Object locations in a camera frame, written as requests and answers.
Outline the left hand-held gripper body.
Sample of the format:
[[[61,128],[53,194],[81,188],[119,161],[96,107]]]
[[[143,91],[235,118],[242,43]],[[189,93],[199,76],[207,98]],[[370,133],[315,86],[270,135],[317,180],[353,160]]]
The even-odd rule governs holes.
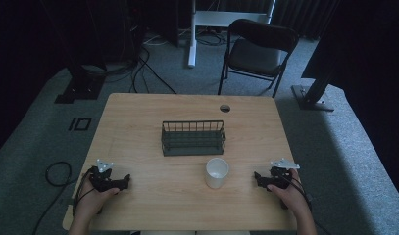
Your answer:
[[[99,192],[105,192],[109,189],[118,188],[123,189],[120,180],[112,180],[113,163],[103,162],[100,159],[96,161],[96,165],[90,169],[89,180],[93,187]]]

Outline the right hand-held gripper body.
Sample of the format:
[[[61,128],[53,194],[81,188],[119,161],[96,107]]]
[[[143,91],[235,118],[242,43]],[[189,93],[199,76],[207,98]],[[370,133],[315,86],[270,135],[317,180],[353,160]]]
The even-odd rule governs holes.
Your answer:
[[[274,185],[286,189],[292,180],[292,169],[299,169],[300,165],[287,159],[271,162],[271,176],[267,179],[266,185]]]

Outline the white cup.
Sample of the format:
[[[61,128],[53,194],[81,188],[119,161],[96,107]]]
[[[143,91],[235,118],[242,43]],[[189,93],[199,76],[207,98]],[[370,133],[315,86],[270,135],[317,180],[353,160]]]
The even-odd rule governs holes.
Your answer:
[[[229,165],[224,159],[212,158],[206,164],[206,184],[212,189],[219,189],[224,185],[228,173]]]

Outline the dark wire basket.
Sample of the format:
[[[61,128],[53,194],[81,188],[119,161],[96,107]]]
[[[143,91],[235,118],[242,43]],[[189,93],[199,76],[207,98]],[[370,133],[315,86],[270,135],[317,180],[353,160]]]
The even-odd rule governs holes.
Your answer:
[[[225,147],[222,120],[172,120],[162,122],[165,157],[222,155]]]

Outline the person's right hand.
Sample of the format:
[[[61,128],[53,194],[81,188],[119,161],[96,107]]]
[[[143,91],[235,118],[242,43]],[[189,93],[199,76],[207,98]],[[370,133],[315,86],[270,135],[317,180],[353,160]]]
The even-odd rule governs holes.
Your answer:
[[[299,186],[300,179],[298,172],[295,169],[292,169],[291,174],[295,179],[295,182],[290,184],[286,189],[281,189],[274,185],[268,185],[268,189],[282,199],[282,201],[293,212],[293,214],[296,211],[310,211],[306,199],[302,194],[302,187]]]

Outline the person's left hand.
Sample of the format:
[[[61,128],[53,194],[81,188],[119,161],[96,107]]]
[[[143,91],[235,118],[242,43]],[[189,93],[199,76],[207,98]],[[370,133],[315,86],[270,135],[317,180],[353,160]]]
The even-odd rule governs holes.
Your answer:
[[[120,192],[118,188],[112,188],[104,192],[99,192],[86,179],[78,196],[78,203],[75,208],[75,217],[91,219],[103,207],[103,205],[113,196]]]

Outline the black folding chair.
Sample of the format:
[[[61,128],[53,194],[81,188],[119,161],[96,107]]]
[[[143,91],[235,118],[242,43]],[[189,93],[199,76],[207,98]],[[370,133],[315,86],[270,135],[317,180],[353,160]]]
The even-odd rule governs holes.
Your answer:
[[[274,98],[282,81],[288,60],[299,42],[291,28],[247,19],[232,22],[227,31],[227,43],[218,94],[230,73],[269,81],[274,85]]]

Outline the dark curtain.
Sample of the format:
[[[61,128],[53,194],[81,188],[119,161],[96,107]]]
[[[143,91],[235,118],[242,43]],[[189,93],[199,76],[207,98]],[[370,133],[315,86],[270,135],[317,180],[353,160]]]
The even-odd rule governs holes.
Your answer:
[[[322,37],[340,0],[275,0],[271,24],[292,28],[300,37]]]

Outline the black stand with base plate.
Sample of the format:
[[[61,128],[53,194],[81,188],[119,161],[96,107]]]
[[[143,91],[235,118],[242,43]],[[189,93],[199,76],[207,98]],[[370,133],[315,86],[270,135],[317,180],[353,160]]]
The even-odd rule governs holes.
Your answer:
[[[333,105],[325,95],[336,69],[336,57],[329,55],[330,51],[332,50],[329,49],[329,44],[321,39],[302,74],[302,78],[312,78],[314,82],[310,86],[291,86],[301,110],[334,111]]]
[[[97,100],[106,76],[91,74],[76,61],[68,49],[63,49],[62,53],[71,80],[65,91],[57,96],[55,104],[72,104],[75,100]]]

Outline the white desk frame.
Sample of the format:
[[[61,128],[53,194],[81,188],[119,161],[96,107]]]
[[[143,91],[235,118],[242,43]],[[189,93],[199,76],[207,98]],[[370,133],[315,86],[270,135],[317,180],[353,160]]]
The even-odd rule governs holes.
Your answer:
[[[216,26],[228,27],[238,19],[247,19],[259,23],[270,24],[273,18],[276,0],[270,0],[268,10],[265,13],[227,12],[227,11],[199,11],[196,9],[196,0],[192,0],[191,35],[187,65],[194,68],[196,65],[196,27]]]

